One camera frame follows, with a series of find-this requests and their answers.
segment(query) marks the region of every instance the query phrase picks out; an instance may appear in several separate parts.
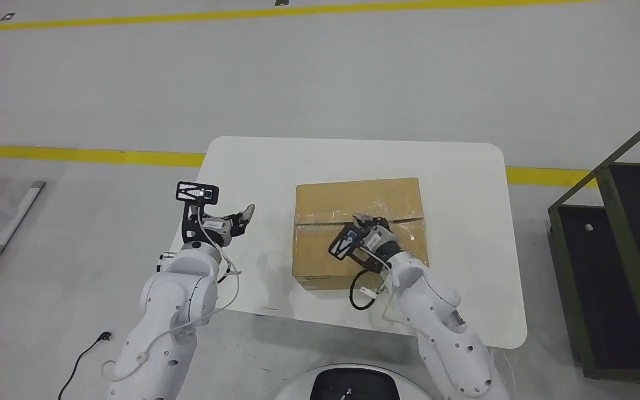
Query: yellow floor line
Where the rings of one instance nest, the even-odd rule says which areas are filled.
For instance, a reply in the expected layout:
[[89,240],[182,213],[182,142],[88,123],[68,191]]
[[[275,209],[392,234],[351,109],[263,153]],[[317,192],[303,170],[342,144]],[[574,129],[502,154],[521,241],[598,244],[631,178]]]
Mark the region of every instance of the yellow floor line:
[[567,3],[587,3],[591,1],[592,0],[431,0],[393,3],[340,4],[308,7],[275,7],[262,10],[228,10],[189,14],[140,15],[128,17],[89,18],[60,21],[3,22],[0,23],[0,31],[19,29],[52,29],[99,25],[152,24],[188,21],[292,17],[318,14],[416,11],[443,8],[519,7]]
[[199,168],[204,160],[204,154],[0,146],[0,158]]
[[[204,161],[204,154],[0,146],[0,158],[199,168]],[[573,186],[588,172],[575,169],[507,167],[507,180],[514,185]],[[588,187],[596,187],[595,182]]]

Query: black cable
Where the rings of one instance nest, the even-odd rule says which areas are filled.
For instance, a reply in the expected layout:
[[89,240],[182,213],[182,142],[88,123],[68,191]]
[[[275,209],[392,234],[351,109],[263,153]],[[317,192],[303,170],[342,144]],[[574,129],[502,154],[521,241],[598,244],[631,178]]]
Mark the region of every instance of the black cable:
[[71,380],[73,379],[73,376],[76,374],[76,370],[78,369],[78,364],[80,363],[80,359],[89,352],[89,350],[93,349],[93,346],[95,346],[96,344],[98,344],[99,342],[103,341],[103,340],[109,340],[111,339],[111,332],[102,332],[100,334],[100,336],[98,336],[98,338],[96,339],[95,342],[93,342],[93,344],[91,346],[89,346],[88,349],[86,349],[85,351],[82,352],[82,354],[80,354],[78,356],[78,359],[76,360],[76,365],[73,366],[73,372],[71,372],[71,376],[69,377],[69,380],[67,381],[67,383],[64,384],[64,386],[62,387],[62,389],[60,390],[60,393],[58,394],[58,400],[62,400],[62,393],[64,392],[64,390],[67,388],[67,386],[69,386],[69,384],[71,383]]
[[353,281],[351,282],[351,286],[349,287],[349,302],[351,303],[351,306],[353,306],[353,308],[355,308],[358,311],[366,310],[367,308],[371,307],[373,303],[376,301],[376,299],[371,299],[371,301],[369,301],[364,306],[359,306],[355,303],[355,301],[353,301],[353,289],[355,289],[356,287],[356,282],[358,281],[358,279],[360,279],[362,275],[366,274],[367,272],[370,272],[370,271],[363,269],[362,271],[358,272],[356,276],[353,278]]
[[224,275],[222,275],[222,278],[218,279],[218,283],[220,283],[223,280],[227,279],[227,276],[229,276],[229,272],[231,272],[231,268],[227,267],[227,272]]

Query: cardboard box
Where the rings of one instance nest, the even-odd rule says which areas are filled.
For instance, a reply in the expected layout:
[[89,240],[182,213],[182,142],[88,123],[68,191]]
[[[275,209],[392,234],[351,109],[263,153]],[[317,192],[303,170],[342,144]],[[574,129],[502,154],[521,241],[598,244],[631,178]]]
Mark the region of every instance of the cardboard box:
[[[417,178],[299,185],[293,238],[293,276],[307,289],[348,289],[362,269],[338,261],[329,245],[356,213],[384,217],[402,248],[427,264],[427,240]],[[359,284],[377,289],[381,280],[365,274]]]

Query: cable connector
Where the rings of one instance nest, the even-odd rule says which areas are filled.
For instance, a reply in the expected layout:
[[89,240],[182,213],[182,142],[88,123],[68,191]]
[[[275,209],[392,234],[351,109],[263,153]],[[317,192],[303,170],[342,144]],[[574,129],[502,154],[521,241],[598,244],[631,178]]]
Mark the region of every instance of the cable connector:
[[106,340],[106,341],[111,340],[111,332],[107,332],[107,331],[102,332],[100,336],[98,336],[98,339],[96,340],[96,342],[99,342],[101,340]]

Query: black bracket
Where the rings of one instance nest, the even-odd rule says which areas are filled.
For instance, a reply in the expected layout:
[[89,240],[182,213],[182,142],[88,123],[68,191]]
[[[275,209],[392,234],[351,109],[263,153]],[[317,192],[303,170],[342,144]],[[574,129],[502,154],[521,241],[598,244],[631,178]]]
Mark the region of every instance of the black bracket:
[[382,263],[371,256],[360,258],[356,255],[357,250],[366,254],[362,251],[362,248],[364,247],[362,241],[369,234],[370,230],[371,229],[369,228],[363,229],[354,223],[346,224],[338,236],[336,236],[333,242],[331,242],[331,245],[329,246],[329,254],[340,261],[344,260],[346,257],[350,257],[365,270],[379,274],[380,271],[382,271]]
[[[204,212],[204,206],[206,204],[218,204],[218,195],[220,194],[220,188],[214,185],[205,185],[203,183],[195,182],[178,182],[176,187],[176,200],[184,202],[184,209],[182,211],[182,241],[184,243],[200,241],[208,243],[207,236],[202,232],[198,218],[202,221],[207,215]],[[221,238],[213,235],[211,237],[218,245],[221,245]]]

